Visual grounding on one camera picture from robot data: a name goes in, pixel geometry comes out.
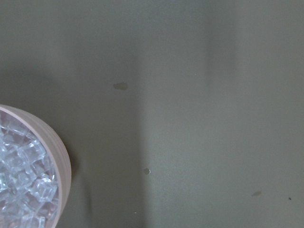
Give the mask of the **pink bowl of ice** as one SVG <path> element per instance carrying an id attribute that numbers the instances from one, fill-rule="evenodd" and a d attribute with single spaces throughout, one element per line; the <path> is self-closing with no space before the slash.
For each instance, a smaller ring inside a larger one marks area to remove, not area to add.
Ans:
<path id="1" fill-rule="evenodd" d="M 71 179 L 70 159 L 57 133 L 38 117 L 1 105 L 1 227 L 56 227 Z"/>

